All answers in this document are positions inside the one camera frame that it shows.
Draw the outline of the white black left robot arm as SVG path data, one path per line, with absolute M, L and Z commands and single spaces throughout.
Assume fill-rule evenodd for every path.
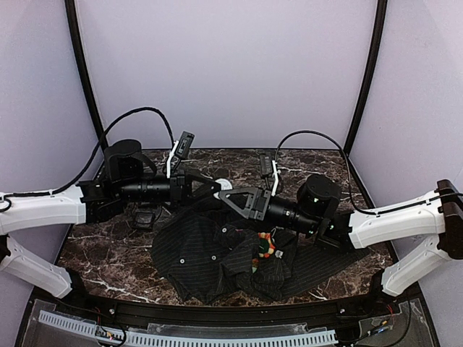
M 165 173 L 143 153 L 137 140 L 120 140 L 103 153 L 105 172 L 62 190 L 1 195 L 1 270 L 63 299 L 85 292 L 80 275 L 58 267 L 20 245 L 11 232 L 59 224 L 111 220 L 130 202 L 185 206 L 230 189 L 226 179 L 207 179 L 167 168 Z

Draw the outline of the round white brooch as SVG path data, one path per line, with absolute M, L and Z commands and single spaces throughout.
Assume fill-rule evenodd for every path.
M 215 180 L 216 183 L 220 184 L 221 191 L 233 189 L 232 183 L 225 178 L 219 178 Z

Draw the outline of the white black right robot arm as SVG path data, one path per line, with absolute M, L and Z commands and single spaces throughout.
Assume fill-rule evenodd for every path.
M 312 174 L 292 202 L 276 189 L 233 188 L 217 179 L 218 199 L 243 218 L 315 236 L 315 245 L 336 254 L 365 249 L 385 241 L 422 235 L 424 239 L 397 263 L 374 275 L 376 291 L 393 297 L 452 260 L 462 259 L 462 193 L 447 179 L 433 191 L 381 209 L 337 212 L 341 189 Z

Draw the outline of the dark pinstriped garment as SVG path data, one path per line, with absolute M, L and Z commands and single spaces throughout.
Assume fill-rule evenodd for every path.
M 258 233 L 271 233 L 276 252 L 252 272 Z M 316 287 L 369 251 L 331 254 L 312 244 L 300 245 L 294 233 L 242 218 L 214 197 L 182 207 L 153 239 L 150 255 L 161 277 L 181 300 L 204 304 L 235 291 L 280 301 Z

